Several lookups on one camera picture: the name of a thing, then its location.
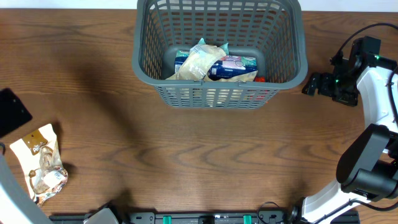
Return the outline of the white brown treat pouch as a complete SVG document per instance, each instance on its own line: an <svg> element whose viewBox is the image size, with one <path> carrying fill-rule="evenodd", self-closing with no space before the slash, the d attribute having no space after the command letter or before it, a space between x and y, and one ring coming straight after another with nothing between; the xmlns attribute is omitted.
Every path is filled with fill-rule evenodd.
<svg viewBox="0 0 398 224"><path fill-rule="evenodd" d="M68 182L57 135L51 124L42 126L10 145L24 173L30 198L41 207Z"/></svg>

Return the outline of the teal snack wrapper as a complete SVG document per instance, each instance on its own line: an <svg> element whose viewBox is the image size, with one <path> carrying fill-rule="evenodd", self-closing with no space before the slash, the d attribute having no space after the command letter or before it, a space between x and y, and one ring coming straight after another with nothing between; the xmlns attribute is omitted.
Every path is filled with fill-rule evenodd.
<svg viewBox="0 0 398 224"><path fill-rule="evenodd" d="M206 42L205 42L204 38L201 38L201 39L198 41L198 45L205 45L205 44L206 44ZM225 52L226 55L229 55L228 43L225 43L225 44L219 46L219 48L221 48L221 49Z"/></svg>

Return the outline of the beige clear pouch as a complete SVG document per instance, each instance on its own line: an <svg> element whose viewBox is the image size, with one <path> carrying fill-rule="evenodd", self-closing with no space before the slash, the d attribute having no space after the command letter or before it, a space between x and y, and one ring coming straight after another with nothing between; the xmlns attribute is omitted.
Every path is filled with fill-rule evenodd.
<svg viewBox="0 0 398 224"><path fill-rule="evenodd" d="M196 45L191 48L186 61L181 65L178 72L174 73L168 80L194 80L204 79L211 66L219 59L226 56L226 52L215 45Z"/></svg>

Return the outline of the blue tissue pack box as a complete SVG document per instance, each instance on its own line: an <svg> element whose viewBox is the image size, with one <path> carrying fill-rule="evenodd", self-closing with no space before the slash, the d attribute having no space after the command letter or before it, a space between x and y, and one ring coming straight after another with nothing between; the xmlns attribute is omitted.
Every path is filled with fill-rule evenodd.
<svg viewBox="0 0 398 224"><path fill-rule="evenodd" d="M176 73L180 70L180 67L187 60L189 54L188 51L178 50L174 62L175 74L167 78L170 80L176 79ZM244 57L227 55L217 60L208 70L206 78L213 81L220 79L230 79L238 75L244 75L251 72L257 72L257 62L254 57Z"/></svg>

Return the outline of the red snack bar package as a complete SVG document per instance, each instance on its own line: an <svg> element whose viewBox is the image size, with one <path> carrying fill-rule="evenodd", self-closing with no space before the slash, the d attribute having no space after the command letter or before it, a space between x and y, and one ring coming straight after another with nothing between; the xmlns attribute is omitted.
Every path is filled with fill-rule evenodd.
<svg viewBox="0 0 398 224"><path fill-rule="evenodd" d="M264 83L265 80L266 80L266 79L265 79L264 77L256 77L256 78L254 79L255 82L261 82L261 83ZM265 99L266 96L268 95L268 92L269 92L269 90L261 90L261 91L258 93L258 95L257 95L257 97L256 97L256 100L263 100L263 99Z"/></svg>

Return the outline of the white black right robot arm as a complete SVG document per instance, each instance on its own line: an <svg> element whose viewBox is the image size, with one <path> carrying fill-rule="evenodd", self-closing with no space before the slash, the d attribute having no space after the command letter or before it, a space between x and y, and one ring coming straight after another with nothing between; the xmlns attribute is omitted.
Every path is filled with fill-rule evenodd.
<svg viewBox="0 0 398 224"><path fill-rule="evenodd" d="M358 205L376 207L397 198L397 62L379 55L381 41L365 36L353 42L349 58L339 51L332 73L313 73L302 92L333 101L363 104L365 129L342 154L336 178L315 195L301 199L285 223L352 223Z"/></svg>

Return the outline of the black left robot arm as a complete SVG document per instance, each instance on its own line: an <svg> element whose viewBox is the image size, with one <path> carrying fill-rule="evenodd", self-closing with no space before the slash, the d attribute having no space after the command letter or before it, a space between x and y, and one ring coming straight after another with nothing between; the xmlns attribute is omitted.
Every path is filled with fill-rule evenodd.
<svg viewBox="0 0 398 224"><path fill-rule="evenodd" d="M11 89L1 90L1 137L8 135L32 119L21 100ZM1 214L3 223L119 223L109 207L93 214L47 217L18 184L6 163L5 145L1 144Z"/></svg>

